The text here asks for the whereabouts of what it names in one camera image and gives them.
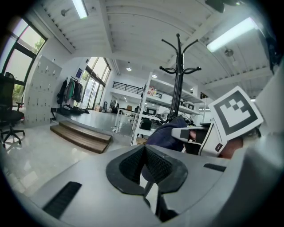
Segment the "window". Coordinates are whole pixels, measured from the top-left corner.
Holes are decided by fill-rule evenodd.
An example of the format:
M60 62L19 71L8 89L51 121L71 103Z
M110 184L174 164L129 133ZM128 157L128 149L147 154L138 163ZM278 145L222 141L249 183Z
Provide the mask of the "window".
M15 77L13 104L21 102L30 68L36 55L46 41L30 22L18 18L18 24L6 43L0 58L0 70Z
M111 69L104 58L91 57L80 81L85 87L83 108L93 110L97 104L100 105L110 71Z
M88 66L93 70L95 63L97 62L97 57L91 57L91 59L88 62Z
M16 80L25 81L31 62L32 58L14 49L8 61L5 72L12 73Z
M106 68L106 72L104 73L103 78L102 78L102 80L103 80L104 82L107 81L107 78L108 78L109 73L110 73L110 68L107 67L107 68Z
M104 58L99 58L96 65L94 66L93 71L101 79L103 78L103 73L105 72L106 67L107 67L107 64Z
M30 26L28 26L25 31L20 36L18 43L37 54L44 44L45 40L36 33Z

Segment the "locker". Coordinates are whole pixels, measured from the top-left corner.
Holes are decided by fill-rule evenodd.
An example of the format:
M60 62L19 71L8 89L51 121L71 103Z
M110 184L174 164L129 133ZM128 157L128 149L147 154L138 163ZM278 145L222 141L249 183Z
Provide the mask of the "locker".
M37 64L35 71L41 74L45 74L48 72L48 65L50 64L51 61L49 61L46 57L42 56Z
M29 87L25 92L25 124L34 127L50 123L53 97L58 87L61 68L45 57L38 61Z
M43 81L43 75L40 73L34 73L32 80L31 80L31 89L40 90L42 81Z

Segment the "dark blue jacket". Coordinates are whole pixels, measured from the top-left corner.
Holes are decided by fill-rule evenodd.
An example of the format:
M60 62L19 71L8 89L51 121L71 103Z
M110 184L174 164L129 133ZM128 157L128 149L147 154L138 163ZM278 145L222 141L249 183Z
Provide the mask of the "dark blue jacket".
M187 127L185 120L182 116L178 116L170 123L166 123L158 127L156 131L148 138L146 144L157 145L163 148L181 152L183 149L183 142L172 137L172 129L185 127ZM145 165L141 173L147 181L155 183L155 180Z

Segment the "fluorescent light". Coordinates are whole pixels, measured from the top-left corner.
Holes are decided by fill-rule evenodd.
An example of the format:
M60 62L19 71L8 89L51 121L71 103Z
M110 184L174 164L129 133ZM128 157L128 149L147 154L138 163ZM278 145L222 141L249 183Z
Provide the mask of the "fluorescent light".
M77 13L79 14L80 19L87 17L88 14L82 0L72 0L72 1L73 4L75 5L75 8L77 10Z
M207 45L207 49L211 52L215 52L222 46L226 45L228 42L232 41L233 39L241 36L242 34L252 30L257 29L256 23L249 17L242 22L238 23L236 26L232 27L224 34L219 36L217 39L212 41Z

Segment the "person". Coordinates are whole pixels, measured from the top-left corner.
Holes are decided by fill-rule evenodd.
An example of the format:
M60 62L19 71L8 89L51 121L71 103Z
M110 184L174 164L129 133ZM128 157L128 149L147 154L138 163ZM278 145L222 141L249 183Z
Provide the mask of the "person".
M157 145L163 148L175 150L181 152L184 148L184 142L172 137L171 132L173 128L185 128L187 124L182 116L178 116L174 118L170 123L163 124L162 126L158 127L156 131L148 138L146 145ZM228 141L224 149L219 154L219 158L226 158L231 159L234 153L244 146L249 146L250 144L254 143L257 138L261 135L259 130L255 129L241 137L237 137ZM196 132L191 130L189 132L189 139L195 140ZM155 180L151 176L148 168L146 165L143 166L142 169L143 177L148 181L155 183Z

